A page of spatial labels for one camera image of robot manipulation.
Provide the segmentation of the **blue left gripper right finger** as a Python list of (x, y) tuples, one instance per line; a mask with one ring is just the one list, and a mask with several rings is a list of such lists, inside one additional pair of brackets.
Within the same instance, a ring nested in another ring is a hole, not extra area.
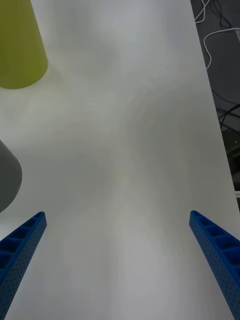
[(193, 210), (189, 226), (235, 320), (240, 319), (240, 241)]

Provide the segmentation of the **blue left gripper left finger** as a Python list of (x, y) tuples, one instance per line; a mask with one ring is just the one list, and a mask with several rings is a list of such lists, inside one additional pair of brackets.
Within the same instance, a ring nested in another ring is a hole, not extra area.
[(19, 285), (47, 227), (38, 212), (0, 241), (0, 319), (5, 319)]

